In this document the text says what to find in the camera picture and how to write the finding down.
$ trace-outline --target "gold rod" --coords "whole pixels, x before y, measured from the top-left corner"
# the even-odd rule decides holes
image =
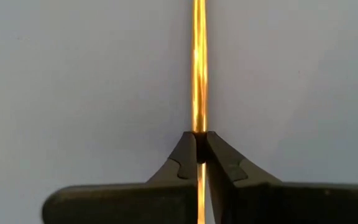
[[[206,0],[193,2],[192,41],[192,130],[205,133],[208,128],[208,52],[206,38]],[[205,224],[205,177],[206,164],[198,164],[198,220]]]

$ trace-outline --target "light blue backdrop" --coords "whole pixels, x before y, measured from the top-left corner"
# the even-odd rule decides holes
[[[209,0],[208,22],[211,129],[282,180],[358,183],[358,1]],[[0,223],[147,180],[190,129],[190,43],[189,0],[0,0]]]

